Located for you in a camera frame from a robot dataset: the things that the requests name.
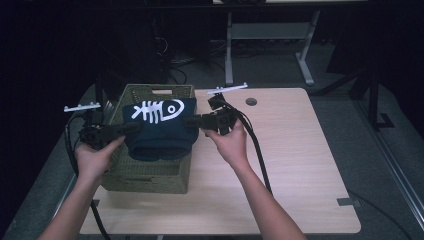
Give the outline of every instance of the hand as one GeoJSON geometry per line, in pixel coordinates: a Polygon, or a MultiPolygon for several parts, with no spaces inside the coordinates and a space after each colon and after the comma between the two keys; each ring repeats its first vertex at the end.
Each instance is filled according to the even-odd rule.
{"type": "Polygon", "coordinates": [[[243,124],[237,119],[231,132],[221,136],[213,130],[202,131],[216,144],[219,153],[233,169],[248,166],[246,153],[246,131],[243,124]]]}
{"type": "Polygon", "coordinates": [[[110,168],[113,151],[124,142],[124,139],[125,136],[122,136],[99,151],[87,144],[80,145],[75,151],[78,161],[78,178],[100,185],[103,173],[110,168]]]}

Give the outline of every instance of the wooden table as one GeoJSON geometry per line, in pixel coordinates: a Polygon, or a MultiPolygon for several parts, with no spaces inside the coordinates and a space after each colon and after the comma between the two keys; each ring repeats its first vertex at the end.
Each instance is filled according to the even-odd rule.
{"type": "MultiPolygon", "coordinates": [[[[356,233],[361,225],[348,198],[310,100],[303,89],[242,89],[226,100],[251,120],[275,198],[306,234],[356,233]],[[256,106],[248,106],[255,98],[256,106]]],[[[196,90],[198,113],[211,110],[196,90]]],[[[249,161],[261,171],[248,138],[249,161]]],[[[259,234],[242,187],[211,139],[200,133],[193,146],[187,194],[123,193],[98,189],[99,212],[110,234],[259,234]]],[[[90,212],[82,234],[99,234],[90,212]]]]}

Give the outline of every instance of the person's left hand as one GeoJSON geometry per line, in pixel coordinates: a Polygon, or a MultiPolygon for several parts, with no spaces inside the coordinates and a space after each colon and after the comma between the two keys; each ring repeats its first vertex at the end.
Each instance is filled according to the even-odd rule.
{"type": "Polygon", "coordinates": [[[100,185],[102,176],[110,168],[113,151],[124,142],[125,136],[110,142],[103,149],[96,151],[87,144],[80,145],[76,151],[78,178],[100,185]]]}

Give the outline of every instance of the white antenna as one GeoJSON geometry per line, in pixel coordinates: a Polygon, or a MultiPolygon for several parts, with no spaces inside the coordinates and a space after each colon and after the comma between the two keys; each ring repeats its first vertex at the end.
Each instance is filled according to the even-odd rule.
{"type": "Polygon", "coordinates": [[[229,92],[229,91],[233,91],[233,90],[236,90],[236,89],[242,89],[242,88],[247,88],[247,83],[244,83],[243,85],[240,85],[240,86],[227,87],[227,88],[217,87],[216,89],[208,90],[206,92],[206,94],[215,94],[215,93],[229,92]]]}
{"type": "Polygon", "coordinates": [[[73,108],[69,108],[68,106],[65,106],[65,108],[63,109],[64,112],[75,112],[75,111],[80,111],[80,110],[87,110],[87,109],[94,109],[94,108],[99,108],[100,103],[93,103],[91,102],[89,105],[81,105],[78,104],[77,107],[73,107],[73,108]]]}

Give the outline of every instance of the forearm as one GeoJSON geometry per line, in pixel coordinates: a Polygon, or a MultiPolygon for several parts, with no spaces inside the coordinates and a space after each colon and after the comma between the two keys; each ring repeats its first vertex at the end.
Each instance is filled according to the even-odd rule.
{"type": "Polygon", "coordinates": [[[233,169],[243,186],[263,239],[305,239],[299,227],[268,192],[250,165],[233,169]]]}
{"type": "Polygon", "coordinates": [[[39,239],[77,239],[98,184],[78,179],[74,189],[39,239]]]}

